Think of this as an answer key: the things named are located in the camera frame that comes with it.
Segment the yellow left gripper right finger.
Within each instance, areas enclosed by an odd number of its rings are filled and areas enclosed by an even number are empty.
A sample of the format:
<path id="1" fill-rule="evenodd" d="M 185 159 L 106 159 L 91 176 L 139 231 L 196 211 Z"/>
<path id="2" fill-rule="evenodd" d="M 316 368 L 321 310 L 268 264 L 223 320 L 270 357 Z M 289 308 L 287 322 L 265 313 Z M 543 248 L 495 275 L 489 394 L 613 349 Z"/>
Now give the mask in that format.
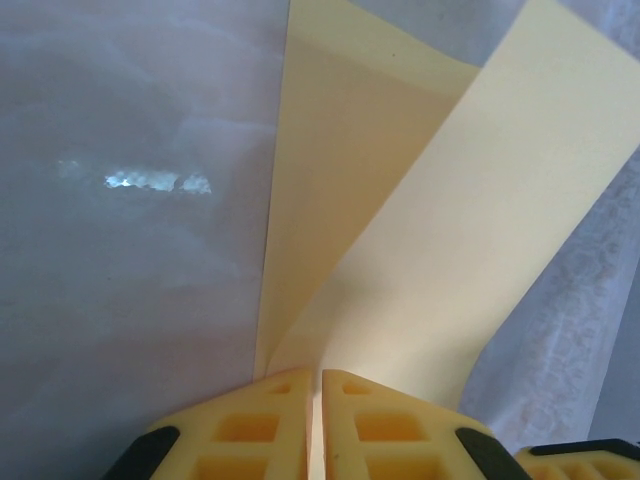
<path id="1" fill-rule="evenodd" d="M 484 425 L 342 370 L 322 372 L 328 479 L 518 479 Z"/>

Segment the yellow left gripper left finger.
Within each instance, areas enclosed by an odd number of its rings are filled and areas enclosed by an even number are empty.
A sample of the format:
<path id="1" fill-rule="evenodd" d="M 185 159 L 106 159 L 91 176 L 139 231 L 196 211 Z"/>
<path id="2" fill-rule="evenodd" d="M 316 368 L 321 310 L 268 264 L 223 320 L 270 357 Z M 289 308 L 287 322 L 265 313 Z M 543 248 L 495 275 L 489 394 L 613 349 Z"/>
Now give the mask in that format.
<path id="1" fill-rule="evenodd" d="M 306 479 L 312 374 L 275 374 L 156 421 L 105 479 Z"/>

